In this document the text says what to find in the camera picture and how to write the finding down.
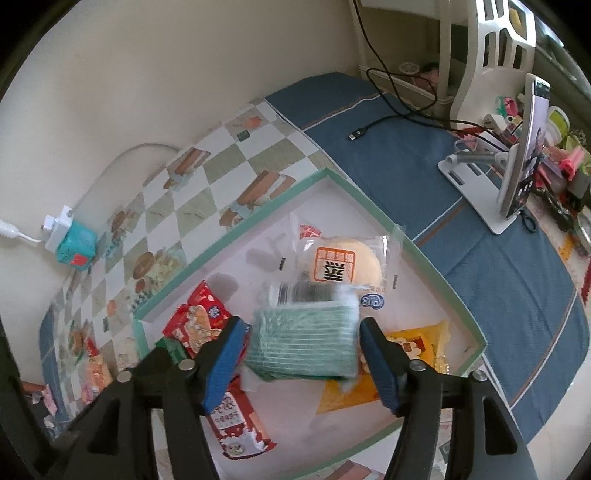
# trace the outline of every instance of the red and white snack wrapper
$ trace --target red and white snack wrapper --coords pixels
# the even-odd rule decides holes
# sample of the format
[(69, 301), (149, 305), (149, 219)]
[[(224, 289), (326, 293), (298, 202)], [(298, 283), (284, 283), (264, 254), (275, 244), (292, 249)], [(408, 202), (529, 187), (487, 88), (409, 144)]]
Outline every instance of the red and white snack wrapper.
[(223, 454), (231, 460), (251, 458), (268, 452), (276, 445), (240, 388), (239, 377), (232, 380), (222, 404), (207, 419)]
[(168, 338), (177, 339), (189, 355), (195, 357), (206, 342), (219, 336), (231, 316), (203, 280), (191, 293), (187, 303), (177, 308), (162, 333)]

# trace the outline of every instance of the white cable connector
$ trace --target white cable connector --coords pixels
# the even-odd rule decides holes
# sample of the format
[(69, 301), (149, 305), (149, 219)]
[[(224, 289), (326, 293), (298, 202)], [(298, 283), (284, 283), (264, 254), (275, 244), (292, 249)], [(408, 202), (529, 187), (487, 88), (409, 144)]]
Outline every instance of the white cable connector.
[(28, 235), (25, 235), (24, 233), (21, 233), (21, 231), (17, 227), (10, 223), (4, 222), (3, 220), (0, 220), (0, 235), (5, 236), (7, 238), (16, 238), (19, 236), (21, 238), (24, 238), (25, 240), (33, 242), (34, 244), (40, 244), (43, 242), (43, 240), (37, 240), (35, 238), (31, 238)]

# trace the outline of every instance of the orange square label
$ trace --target orange square label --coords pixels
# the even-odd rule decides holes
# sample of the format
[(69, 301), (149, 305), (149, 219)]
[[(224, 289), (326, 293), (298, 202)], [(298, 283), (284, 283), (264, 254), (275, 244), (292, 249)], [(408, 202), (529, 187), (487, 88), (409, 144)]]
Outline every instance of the orange square label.
[(314, 259), (314, 280), (351, 283), (355, 271), (355, 252), (319, 247)]

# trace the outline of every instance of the brown stripe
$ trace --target brown stripe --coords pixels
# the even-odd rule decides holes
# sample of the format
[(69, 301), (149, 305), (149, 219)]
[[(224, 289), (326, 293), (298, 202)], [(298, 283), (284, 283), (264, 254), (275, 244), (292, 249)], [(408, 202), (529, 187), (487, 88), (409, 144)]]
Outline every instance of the brown stripe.
[(439, 230), (441, 230), (444, 226), (446, 226), (451, 219), (453, 219), (461, 209), (466, 206), (466, 201), (464, 199), (461, 200), (460, 205), (456, 207), (449, 215), (447, 215), (427, 236), (424, 236), (421, 240), (417, 242), (417, 247), (422, 247), (426, 244)]
[(314, 120), (313, 122), (310, 122), (309, 124), (304, 125), (303, 127), (300, 128), (300, 130), (305, 130), (306, 128), (310, 128), (312, 125), (317, 124), (318, 122), (321, 122), (322, 120), (325, 120), (332, 115), (335, 115), (339, 112), (347, 110), (347, 108), (351, 108), (354, 104), (356, 104), (357, 102), (359, 102), (361, 100), (370, 100), (370, 99), (376, 98), (377, 96), (379, 96), (379, 93), (374, 93), (373, 95), (359, 97), (353, 103), (350, 103), (350, 104), (343, 106), (341, 108), (337, 108), (336, 110), (333, 110), (331, 113), (327, 113), (325, 116), (321, 116), (318, 120)]
[(513, 408), (513, 406), (515, 405), (515, 402), (517, 401), (517, 399), (519, 398), (519, 396), (524, 392), (524, 390), (529, 386), (529, 384), (531, 383), (531, 381), (533, 380), (533, 378), (537, 375), (538, 371), (540, 370), (542, 364), (545, 362), (546, 358), (549, 356), (549, 354), (552, 352), (553, 350), (553, 345), (558, 337), (558, 334), (560, 333), (560, 331), (562, 330), (562, 327), (564, 325), (564, 323), (569, 319), (569, 316), (567, 315), (567, 313), (569, 312), (570, 306), (573, 304), (574, 302), (574, 297), (577, 294), (577, 290), (576, 288), (574, 289), (573, 295), (571, 296), (569, 302), (566, 304), (566, 309), (564, 310), (564, 314), (563, 314), (563, 318), (562, 321), (560, 322), (560, 325), (558, 325), (558, 328), (556, 329), (556, 332), (554, 332), (554, 336), (552, 337), (552, 340), (550, 341), (550, 343), (548, 344), (548, 348), (546, 349), (546, 351), (544, 352), (544, 355), (542, 355), (542, 358), (540, 359), (540, 361), (538, 362), (538, 365), (534, 368), (534, 371), (531, 373), (531, 375), (528, 377), (528, 379), (525, 381), (524, 385), (519, 389), (519, 391), (517, 392), (517, 394), (515, 395), (515, 397), (513, 397), (513, 400), (511, 400), (509, 402), (509, 406), (511, 408)]

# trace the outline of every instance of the metal screw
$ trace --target metal screw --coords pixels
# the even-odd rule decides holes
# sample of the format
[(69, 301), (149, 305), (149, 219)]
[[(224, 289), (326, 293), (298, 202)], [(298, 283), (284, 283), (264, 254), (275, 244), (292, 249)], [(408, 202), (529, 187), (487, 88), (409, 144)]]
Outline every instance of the metal screw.
[(484, 373), (482, 370), (474, 370), (472, 372), (472, 378), (478, 382), (485, 382), (488, 380), (486, 373)]
[(117, 382), (126, 383), (131, 380), (131, 372), (128, 370), (123, 370), (119, 375), (117, 375)]
[(410, 361), (410, 370), (414, 372), (423, 372), (427, 367), (421, 360), (411, 360)]
[(191, 360), (190, 358), (186, 358), (185, 360), (181, 360), (178, 363), (178, 368), (184, 372), (188, 372), (189, 370), (192, 370), (193, 367), (195, 367), (195, 362), (193, 360)]

